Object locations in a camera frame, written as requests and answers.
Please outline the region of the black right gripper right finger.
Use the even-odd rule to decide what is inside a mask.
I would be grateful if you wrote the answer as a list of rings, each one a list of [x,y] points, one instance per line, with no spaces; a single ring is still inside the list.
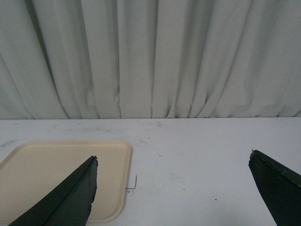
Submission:
[[[301,176],[253,150],[248,163],[258,191],[278,226],[301,224]]]

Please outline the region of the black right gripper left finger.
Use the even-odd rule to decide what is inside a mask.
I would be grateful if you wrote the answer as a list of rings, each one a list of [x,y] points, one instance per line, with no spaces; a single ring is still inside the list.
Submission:
[[[96,156],[91,156],[11,226],[85,226],[97,191]]]

